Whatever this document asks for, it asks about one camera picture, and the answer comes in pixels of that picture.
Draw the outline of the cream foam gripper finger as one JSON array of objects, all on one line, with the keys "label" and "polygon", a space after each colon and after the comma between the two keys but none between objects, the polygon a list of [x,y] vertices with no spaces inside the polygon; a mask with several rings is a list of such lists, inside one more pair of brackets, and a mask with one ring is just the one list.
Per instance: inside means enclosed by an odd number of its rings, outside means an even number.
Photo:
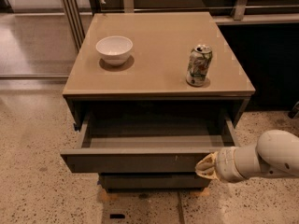
[{"label": "cream foam gripper finger", "polygon": [[214,180],[219,179],[216,172],[217,152],[205,156],[195,165],[195,172],[198,176]]}]

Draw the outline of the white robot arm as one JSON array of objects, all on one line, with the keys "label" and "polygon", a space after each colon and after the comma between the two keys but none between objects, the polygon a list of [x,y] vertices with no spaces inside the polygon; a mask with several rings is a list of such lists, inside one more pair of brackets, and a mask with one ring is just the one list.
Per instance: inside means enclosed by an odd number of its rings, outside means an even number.
[{"label": "white robot arm", "polygon": [[299,138],[292,133],[270,130],[255,145],[225,147],[208,154],[195,166],[206,179],[237,183],[261,178],[299,177]]}]

